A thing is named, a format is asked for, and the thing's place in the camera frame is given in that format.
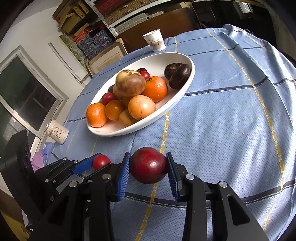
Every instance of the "blue gripper pad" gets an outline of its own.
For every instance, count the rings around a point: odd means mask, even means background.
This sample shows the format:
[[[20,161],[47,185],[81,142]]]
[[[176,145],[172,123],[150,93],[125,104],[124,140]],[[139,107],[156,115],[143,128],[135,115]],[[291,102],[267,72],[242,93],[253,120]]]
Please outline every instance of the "blue gripper pad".
[[[75,167],[75,169],[73,171],[73,174],[81,174],[81,173],[87,171],[88,169],[92,168],[92,162],[95,159],[95,157],[98,156],[98,155],[102,155],[102,154],[97,153],[97,154],[94,154],[91,157],[85,158],[82,161],[80,161],[76,165],[76,167]]]

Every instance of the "metal shelf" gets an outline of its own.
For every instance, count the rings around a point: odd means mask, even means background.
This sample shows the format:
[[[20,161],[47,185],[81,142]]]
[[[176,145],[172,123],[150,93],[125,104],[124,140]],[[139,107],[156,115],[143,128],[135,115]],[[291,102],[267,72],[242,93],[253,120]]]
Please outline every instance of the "metal shelf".
[[[151,8],[151,7],[154,7],[156,5],[159,5],[159,4],[162,4],[162,3],[165,3],[165,2],[169,2],[169,1],[172,1],[172,0],[157,0],[155,2],[152,2],[152,3],[149,3],[145,6],[142,6],[130,13],[128,13],[127,15],[124,15],[123,17],[121,17],[120,19],[116,20],[115,22],[111,23],[110,26],[112,27],[115,27],[116,25],[120,24],[121,22],[124,22],[127,18],[130,18],[136,14],[138,14],[139,12],[142,12],[148,8]]]
[[[149,3],[145,6],[142,6],[130,13],[128,13],[127,15],[124,15],[123,17],[121,17],[120,19],[116,20],[115,22],[111,23],[111,24],[108,24],[104,18],[104,16],[99,12],[99,10],[95,7],[94,5],[94,2],[96,0],[85,0],[85,2],[89,5],[89,7],[96,13],[96,15],[99,17],[99,19],[106,25],[106,27],[110,30],[110,32],[113,34],[114,37],[117,37],[118,36],[118,33],[116,32],[115,30],[115,26],[124,22],[126,19],[138,14],[139,12],[142,12],[148,8],[151,8],[151,7],[154,7],[156,5],[159,5],[159,4],[162,4],[162,3],[165,3],[165,2],[169,2],[169,1],[172,1],[172,0],[157,0],[155,2],[152,2],[152,3]]]
[[[94,0],[85,0],[85,2],[87,3],[87,5],[89,5],[89,7],[96,13],[96,15],[99,17],[99,19],[103,22],[103,24],[105,24],[105,26],[109,29],[109,31],[113,34],[114,37],[118,36],[118,33],[116,32],[116,30],[109,24],[107,24],[104,16],[99,12],[99,10],[96,8],[96,6],[94,5]]]

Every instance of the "fruit bowl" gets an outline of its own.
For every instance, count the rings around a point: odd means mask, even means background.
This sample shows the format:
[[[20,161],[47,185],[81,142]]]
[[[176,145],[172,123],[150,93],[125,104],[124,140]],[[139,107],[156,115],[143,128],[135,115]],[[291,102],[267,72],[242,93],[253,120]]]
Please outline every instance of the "fruit bowl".
[[[191,68],[191,73],[190,73],[188,80],[186,81],[184,86],[179,90],[172,89],[168,84],[168,80],[164,76],[165,67],[168,64],[175,63],[175,62],[188,64]],[[179,102],[179,100],[186,93],[188,87],[190,86],[190,84],[194,78],[194,74],[195,74],[195,66],[194,66],[193,61],[188,56],[181,54],[181,53],[154,54],[152,56],[148,56],[143,59],[140,59],[140,60],[126,66],[125,68],[121,69],[120,71],[122,71],[124,69],[137,70],[139,68],[147,69],[147,71],[150,73],[151,76],[162,77],[168,85],[168,94],[166,95],[166,97],[162,101],[156,103],[156,111],[153,112],[152,114],[150,114],[149,116],[147,116],[146,118],[144,118],[144,119],[142,119],[142,120],[140,120],[128,127],[124,127],[118,121],[112,121],[112,120],[108,120],[104,126],[98,127],[98,128],[91,127],[87,124],[88,129],[92,133],[94,133],[98,136],[102,136],[102,137],[121,136],[121,135],[126,135],[126,134],[132,133],[134,131],[140,130],[140,129],[150,125],[151,123],[153,123],[154,121],[158,120],[160,117],[165,115],[166,112],[168,112],[171,108],[173,108]],[[111,77],[100,88],[100,90],[95,95],[95,97],[93,98],[93,100],[91,101],[90,104],[97,103],[100,101],[103,94],[108,92],[108,88],[111,85],[115,84],[116,76],[120,71],[118,71],[113,77]]]

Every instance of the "plaid tablecloth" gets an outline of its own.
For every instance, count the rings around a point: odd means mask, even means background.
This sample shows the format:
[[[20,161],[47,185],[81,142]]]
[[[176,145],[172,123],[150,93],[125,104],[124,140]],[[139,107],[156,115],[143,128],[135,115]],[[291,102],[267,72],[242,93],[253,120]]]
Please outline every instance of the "plaid tablecloth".
[[[85,111],[100,87],[125,66],[155,54],[149,46],[134,51],[84,88],[64,124],[69,136],[63,145],[55,144],[49,163],[63,157],[82,160],[97,152],[118,163],[126,151],[144,146],[170,151],[203,181],[228,182],[268,238],[277,240],[296,211],[296,69],[268,42],[232,25],[186,32],[165,44],[162,52],[182,53],[195,63],[194,80],[180,102],[128,135],[103,138],[87,129]],[[210,207],[207,212],[211,240]],[[124,199],[112,207],[115,238],[181,241],[185,213],[186,207],[174,201],[167,177],[145,185],[130,176]]]

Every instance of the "purple cloth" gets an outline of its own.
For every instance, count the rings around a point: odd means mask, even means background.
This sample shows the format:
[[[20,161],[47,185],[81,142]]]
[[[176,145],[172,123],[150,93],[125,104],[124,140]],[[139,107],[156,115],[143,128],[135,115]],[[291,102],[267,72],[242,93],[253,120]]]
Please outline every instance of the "purple cloth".
[[[43,154],[41,151],[36,152],[31,160],[33,171],[36,172],[38,169],[44,167]]]

